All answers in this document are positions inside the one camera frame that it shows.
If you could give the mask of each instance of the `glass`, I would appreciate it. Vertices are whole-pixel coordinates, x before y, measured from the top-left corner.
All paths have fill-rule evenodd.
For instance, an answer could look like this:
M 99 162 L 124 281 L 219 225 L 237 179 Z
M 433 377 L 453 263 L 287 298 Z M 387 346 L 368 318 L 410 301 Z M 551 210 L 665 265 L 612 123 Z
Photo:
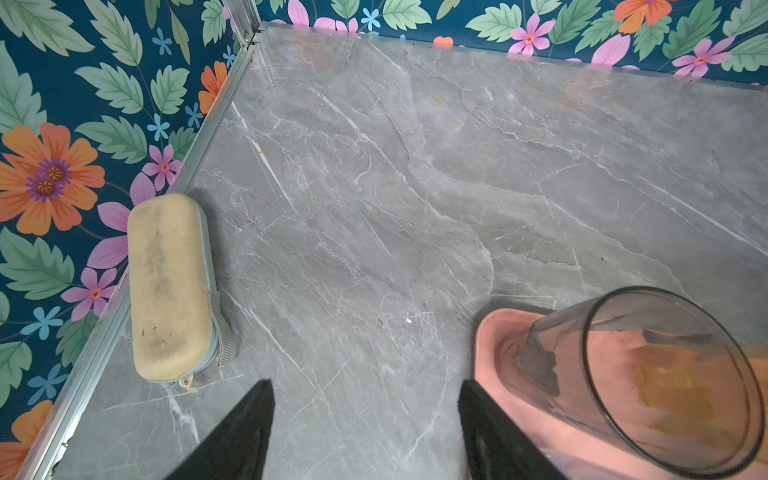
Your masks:
M 690 478 L 723 478 L 760 450 L 760 387 L 696 304 L 629 286 L 544 316 L 496 353 L 505 388 L 568 424 Z

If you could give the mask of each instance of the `marble tile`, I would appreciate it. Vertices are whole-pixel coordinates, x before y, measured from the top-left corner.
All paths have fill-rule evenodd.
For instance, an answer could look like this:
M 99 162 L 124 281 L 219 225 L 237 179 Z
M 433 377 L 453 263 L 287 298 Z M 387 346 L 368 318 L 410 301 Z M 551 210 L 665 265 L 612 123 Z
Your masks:
M 55 478 L 163 478 L 261 378 L 265 478 L 466 478 L 458 389 L 500 306 L 652 284 L 765 342 L 767 98 L 270 28 L 188 192 L 237 359 L 185 392 L 125 336 Z

